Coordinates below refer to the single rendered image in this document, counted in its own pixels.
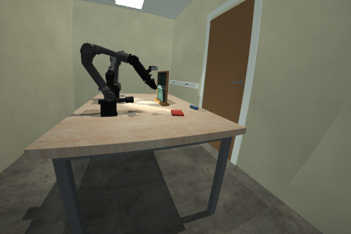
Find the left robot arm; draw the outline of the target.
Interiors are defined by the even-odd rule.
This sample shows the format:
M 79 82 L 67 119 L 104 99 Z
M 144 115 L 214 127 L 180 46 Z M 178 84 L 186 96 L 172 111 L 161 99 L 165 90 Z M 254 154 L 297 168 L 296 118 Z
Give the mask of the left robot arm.
M 108 71 L 105 74 L 106 84 L 108 86 L 114 86 L 114 92 L 116 93 L 115 98 L 120 98 L 121 84 L 118 82 L 118 68 L 121 62 L 113 56 L 110 56 L 110 61 L 111 61 L 111 66 L 109 66 Z M 114 85 L 114 84 L 118 84 L 118 85 Z

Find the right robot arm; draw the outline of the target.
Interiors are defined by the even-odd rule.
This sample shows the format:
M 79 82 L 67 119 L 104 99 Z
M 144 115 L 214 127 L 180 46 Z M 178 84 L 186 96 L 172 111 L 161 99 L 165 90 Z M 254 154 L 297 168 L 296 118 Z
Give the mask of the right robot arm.
M 92 64 L 93 58 L 96 56 L 96 54 L 99 55 L 103 53 L 109 56 L 113 56 L 119 61 L 133 65 L 138 74 L 141 74 L 146 69 L 140 63 L 139 58 L 135 55 L 124 53 L 124 51 L 115 52 L 99 45 L 93 45 L 94 46 L 92 46 L 90 43 L 84 43 L 81 46 L 81 63 L 104 95 L 105 100 L 100 103 L 101 117 L 115 117 L 117 116 L 117 106 L 115 100 L 116 93 L 111 90 L 111 88 L 106 84 L 102 76 Z

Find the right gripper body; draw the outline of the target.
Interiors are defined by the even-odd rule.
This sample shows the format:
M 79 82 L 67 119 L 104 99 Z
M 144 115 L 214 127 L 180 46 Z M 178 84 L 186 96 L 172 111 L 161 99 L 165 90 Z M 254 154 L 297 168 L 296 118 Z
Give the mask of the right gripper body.
M 149 73 L 147 72 L 147 70 L 145 70 L 144 72 L 142 72 L 141 74 L 139 74 L 139 76 L 142 78 L 143 81 L 150 81 L 151 80 L 151 75 L 149 75 Z

